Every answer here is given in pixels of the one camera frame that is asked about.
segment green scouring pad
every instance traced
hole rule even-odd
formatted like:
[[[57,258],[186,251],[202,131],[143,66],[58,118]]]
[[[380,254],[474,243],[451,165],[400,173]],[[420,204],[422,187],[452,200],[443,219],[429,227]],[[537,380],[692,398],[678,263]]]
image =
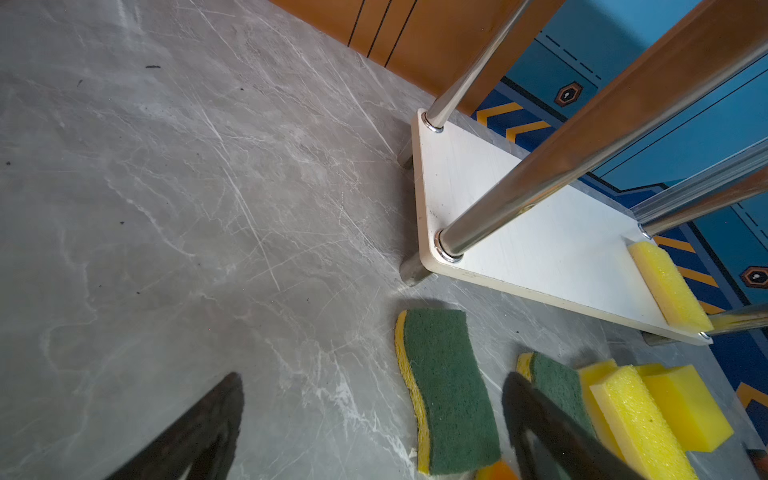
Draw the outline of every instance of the green scouring pad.
[[[400,313],[397,362],[419,425],[419,471],[467,472],[501,458],[491,401],[460,310]]]
[[[518,357],[517,371],[536,389],[571,417],[587,434],[597,438],[581,396],[578,372],[539,352]]]

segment wooden cabinet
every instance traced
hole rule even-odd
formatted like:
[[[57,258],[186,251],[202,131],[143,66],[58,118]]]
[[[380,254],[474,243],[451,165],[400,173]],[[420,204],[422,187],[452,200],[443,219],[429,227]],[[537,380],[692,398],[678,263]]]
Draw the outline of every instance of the wooden cabinet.
[[[433,95],[447,90],[521,0],[272,0]],[[536,0],[472,85],[471,114],[564,0]]]

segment marble floor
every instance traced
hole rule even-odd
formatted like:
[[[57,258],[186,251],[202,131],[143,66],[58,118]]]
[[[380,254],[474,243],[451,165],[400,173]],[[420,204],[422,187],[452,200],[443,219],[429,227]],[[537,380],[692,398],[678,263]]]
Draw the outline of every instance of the marble floor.
[[[418,478],[392,331],[424,305],[468,312],[500,428],[524,351],[692,362],[737,430],[691,456],[700,477],[756,478],[709,349],[444,277],[404,287],[394,157],[431,98],[270,3],[3,0],[0,85],[1,479],[103,478],[233,370],[230,478]]]

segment metal leg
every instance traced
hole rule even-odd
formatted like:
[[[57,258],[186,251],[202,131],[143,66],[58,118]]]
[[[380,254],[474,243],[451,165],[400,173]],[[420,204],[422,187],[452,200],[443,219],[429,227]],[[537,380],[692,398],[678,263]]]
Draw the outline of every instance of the metal leg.
[[[672,214],[654,218],[643,223],[642,226],[648,235],[658,235],[766,191],[768,191],[768,167],[763,167],[762,170],[758,170],[725,190],[709,197],[699,198]]]
[[[632,207],[632,213],[638,222],[650,223],[765,166],[768,166],[768,137],[640,202]]]
[[[403,147],[400,153],[397,155],[397,163],[400,165],[400,167],[408,170],[413,168],[413,143],[411,143],[410,137],[405,147]]]
[[[758,19],[754,10],[758,6],[761,15],[768,15],[768,3],[756,0],[701,2],[443,229],[440,243],[445,252],[462,255],[763,57],[768,52],[768,29],[762,22],[768,16]],[[445,118],[443,106],[449,103],[444,96],[427,111],[426,119],[434,127],[442,127]]]
[[[515,13],[513,13],[512,16],[507,19],[504,26],[496,32],[491,43],[478,54],[467,72],[459,77],[459,79],[455,81],[445,93],[437,97],[432,106],[429,107],[429,110],[427,110],[424,116],[424,122],[434,129],[435,132],[439,133],[442,131],[442,127],[445,125],[446,121],[448,121],[448,117],[450,117],[456,107],[458,107],[458,103],[464,98],[467,90],[469,90],[472,83],[474,83],[475,79],[480,75],[485,64],[491,59],[491,56],[496,52],[498,46],[502,44],[505,38],[507,38],[507,34],[518,24],[523,13],[525,13],[525,10],[532,2],[533,0],[523,0],[520,2]]]
[[[714,328],[707,333],[702,333],[703,335],[718,336],[725,333],[765,328],[768,326],[768,304],[749,305],[729,312],[718,313],[711,315],[710,320]],[[668,339],[666,336],[648,332],[643,332],[643,340],[648,345],[676,342],[676,340]]]
[[[432,272],[422,265],[422,259],[419,258],[419,252],[411,255],[400,265],[400,278],[407,286],[415,286],[430,275],[432,275]]]

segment white board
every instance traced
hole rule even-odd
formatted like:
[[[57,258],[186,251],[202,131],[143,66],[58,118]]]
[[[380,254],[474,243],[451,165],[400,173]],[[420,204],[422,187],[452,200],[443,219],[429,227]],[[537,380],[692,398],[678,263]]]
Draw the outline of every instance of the white board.
[[[627,245],[649,241],[637,222],[565,187],[473,246],[443,259],[435,233],[493,187],[520,159],[454,124],[411,123],[419,256],[432,272],[695,345],[711,339],[667,325]]]

